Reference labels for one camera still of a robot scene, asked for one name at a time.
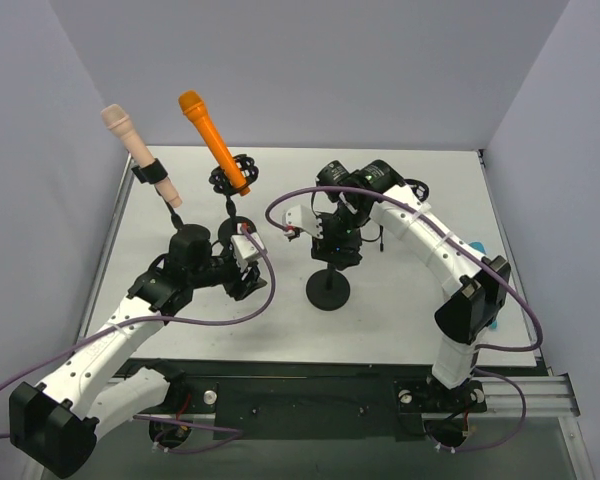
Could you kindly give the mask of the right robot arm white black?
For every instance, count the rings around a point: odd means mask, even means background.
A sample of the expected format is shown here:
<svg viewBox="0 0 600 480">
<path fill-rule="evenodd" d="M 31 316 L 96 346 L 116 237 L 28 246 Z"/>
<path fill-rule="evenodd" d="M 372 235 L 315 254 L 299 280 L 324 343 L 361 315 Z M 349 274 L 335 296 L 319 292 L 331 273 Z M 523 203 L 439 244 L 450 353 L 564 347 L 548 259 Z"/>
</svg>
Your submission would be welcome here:
<svg viewBox="0 0 600 480">
<path fill-rule="evenodd" d="M 510 264 L 461 242 L 431 213 L 426 197 L 383 160 L 354 171 L 333 161 L 318 172 L 315 185 L 336 208 L 310 209 L 300 224 L 312 238 L 312 258 L 327 265 L 307 281 L 310 302 L 321 310 L 346 303 L 350 286 L 342 272 L 360 264 L 367 223 L 403 242 L 443 291 L 444 302 L 434 313 L 441 343 L 426 394 L 433 406 L 452 407 L 473 373 L 484 332 L 505 304 Z"/>
</svg>

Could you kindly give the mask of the black tripod shock mount stand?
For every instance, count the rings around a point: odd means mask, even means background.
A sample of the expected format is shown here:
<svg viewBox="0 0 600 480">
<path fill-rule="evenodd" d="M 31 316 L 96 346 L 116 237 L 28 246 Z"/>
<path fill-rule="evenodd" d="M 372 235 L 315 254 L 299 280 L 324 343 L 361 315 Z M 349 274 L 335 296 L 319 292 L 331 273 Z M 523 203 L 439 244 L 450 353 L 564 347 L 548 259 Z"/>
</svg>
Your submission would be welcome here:
<svg viewBox="0 0 600 480">
<path fill-rule="evenodd" d="M 403 186 L 408 186 L 411 189 L 414 196 L 420 202 L 426 201 L 430 195 L 429 186 L 421 180 L 412 179 L 412 178 L 404 178 Z M 375 239 L 375 241 L 379 242 L 379 251 L 383 252 L 384 251 L 384 227 L 383 226 L 379 227 L 379 233 L 378 233 L 378 236 Z"/>
</svg>

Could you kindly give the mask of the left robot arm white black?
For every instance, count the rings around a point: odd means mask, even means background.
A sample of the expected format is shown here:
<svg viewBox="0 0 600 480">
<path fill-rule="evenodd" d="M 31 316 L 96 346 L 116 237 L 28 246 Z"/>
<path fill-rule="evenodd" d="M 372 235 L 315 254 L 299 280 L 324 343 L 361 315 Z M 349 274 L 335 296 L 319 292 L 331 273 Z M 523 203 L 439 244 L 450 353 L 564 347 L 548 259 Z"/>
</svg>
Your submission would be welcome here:
<svg viewBox="0 0 600 480">
<path fill-rule="evenodd" d="M 20 383 L 9 396 L 9 437 L 16 448 L 60 479 L 75 474 L 97 442 L 135 414 L 154 406 L 180 408 L 186 388 L 178 373 L 153 365 L 114 387 L 109 380 L 150 337 L 172 321 L 195 291 L 223 286 L 236 301 L 266 286 L 258 260 L 266 249 L 245 217 L 210 232 L 185 224 L 127 291 L 117 309 L 92 336 L 62 355 L 62 364 L 34 385 Z"/>
</svg>

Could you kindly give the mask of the orange microphone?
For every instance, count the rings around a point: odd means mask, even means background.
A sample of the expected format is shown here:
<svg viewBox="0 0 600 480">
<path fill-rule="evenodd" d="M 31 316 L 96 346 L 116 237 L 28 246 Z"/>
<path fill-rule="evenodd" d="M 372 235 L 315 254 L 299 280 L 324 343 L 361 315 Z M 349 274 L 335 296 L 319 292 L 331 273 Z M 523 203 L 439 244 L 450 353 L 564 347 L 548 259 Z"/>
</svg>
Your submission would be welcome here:
<svg viewBox="0 0 600 480">
<path fill-rule="evenodd" d="M 230 154 L 203 99 L 196 91 L 189 90 L 179 96 L 178 103 L 183 115 L 196 128 L 230 185 L 241 196 L 247 195 L 250 192 L 247 179 Z"/>
</svg>

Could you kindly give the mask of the cyan microphone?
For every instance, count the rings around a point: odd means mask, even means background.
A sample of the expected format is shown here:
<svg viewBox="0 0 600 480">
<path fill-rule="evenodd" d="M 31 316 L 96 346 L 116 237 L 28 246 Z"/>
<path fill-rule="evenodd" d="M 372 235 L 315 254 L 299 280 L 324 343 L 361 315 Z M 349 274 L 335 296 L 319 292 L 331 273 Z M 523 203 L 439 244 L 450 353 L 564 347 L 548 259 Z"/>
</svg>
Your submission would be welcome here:
<svg viewBox="0 0 600 480">
<path fill-rule="evenodd" d="M 483 256 L 486 255 L 486 249 L 485 249 L 484 245 L 481 242 L 479 242 L 479 241 L 472 241 L 472 242 L 469 243 L 469 246 L 471 248 L 473 248 L 474 250 L 480 252 Z M 490 331 L 496 331 L 497 327 L 498 327 L 498 322 L 497 322 L 497 319 L 494 318 L 493 321 L 491 322 L 491 324 L 489 325 L 489 330 Z"/>
</svg>

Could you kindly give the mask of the black round base clip stand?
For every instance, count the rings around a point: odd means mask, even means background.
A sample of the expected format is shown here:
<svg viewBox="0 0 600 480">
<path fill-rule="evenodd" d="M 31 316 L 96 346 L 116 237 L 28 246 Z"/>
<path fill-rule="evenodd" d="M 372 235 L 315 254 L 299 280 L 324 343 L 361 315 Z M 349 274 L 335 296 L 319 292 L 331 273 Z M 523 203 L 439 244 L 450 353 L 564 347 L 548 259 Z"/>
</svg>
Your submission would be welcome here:
<svg viewBox="0 0 600 480">
<path fill-rule="evenodd" d="M 314 272 L 306 282 L 306 297 L 317 309 L 335 311 L 343 307 L 350 298 L 347 278 L 333 265 Z"/>
</svg>

